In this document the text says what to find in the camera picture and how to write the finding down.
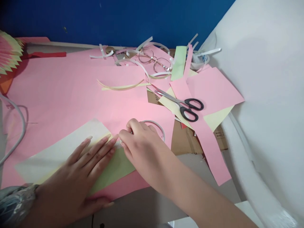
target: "black scissors handle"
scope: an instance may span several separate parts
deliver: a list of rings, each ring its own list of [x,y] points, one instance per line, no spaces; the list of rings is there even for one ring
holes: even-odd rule
[[[193,104],[190,104],[190,101],[196,101],[196,102],[198,102],[200,104],[200,108],[197,107],[197,106],[195,106],[195,105],[193,105]],[[189,108],[193,108],[193,109],[195,109],[197,111],[203,110],[203,108],[204,108],[204,104],[200,100],[195,99],[195,98],[186,99],[185,100],[185,104],[187,104],[189,106]]]
[[[189,119],[189,118],[185,115],[185,112],[188,112],[190,115],[194,116],[194,119]],[[182,115],[186,120],[188,120],[189,122],[195,122],[195,121],[197,121],[197,120],[199,119],[199,116],[198,116],[196,113],[194,113],[191,109],[188,109],[188,108],[186,108],[186,107],[184,107],[184,106],[182,106],[182,105],[181,105],[181,107],[180,107],[180,113],[181,113],[181,115]]]

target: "glasses lens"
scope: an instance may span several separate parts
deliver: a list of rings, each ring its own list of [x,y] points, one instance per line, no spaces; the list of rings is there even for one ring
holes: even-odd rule
[[[159,58],[154,64],[154,71],[156,73],[160,72],[170,72],[171,71],[171,63],[169,60],[164,58]]]
[[[148,48],[143,48],[138,55],[138,59],[142,63],[150,63],[153,57],[154,57],[153,51]]]

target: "eyeglasses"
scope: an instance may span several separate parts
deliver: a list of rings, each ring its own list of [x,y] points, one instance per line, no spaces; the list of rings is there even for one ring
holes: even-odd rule
[[[170,61],[165,58],[155,57],[154,52],[147,47],[144,47],[140,50],[138,59],[143,64],[149,64],[151,62],[154,62],[153,69],[156,73],[172,71]]]

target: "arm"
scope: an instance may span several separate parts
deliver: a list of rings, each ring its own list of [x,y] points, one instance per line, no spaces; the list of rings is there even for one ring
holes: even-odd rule
[[[153,126],[132,119],[119,137],[127,158],[141,176],[199,227],[256,227],[236,206],[180,162]]]

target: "gray cable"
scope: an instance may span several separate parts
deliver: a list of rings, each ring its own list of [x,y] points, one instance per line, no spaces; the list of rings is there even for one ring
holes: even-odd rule
[[[22,121],[22,133],[18,139],[18,141],[16,142],[16,144],[10,149],[10,151],[4,156],[4,158],[0,161],[0,167],[4,164],[4,162],[7,160],[7,158],[12,154],[12,152],[14,152],[14,150],[16,149],[16,147],[19,145],[19,143],[21,142],[21,140],[23,139],[24,135],[25,135],[25,130],[26,130],[26,124],[25,124],[25,119],[24,116],[20,110],[20,108],[14,103],[12,102],[10,99],[6,98],[5,96],[3,96],[2,94],[0,94],[0,98],[3,100],[8,101],[9,103],[12,104],[12,106],[18,111],[21,121]]]

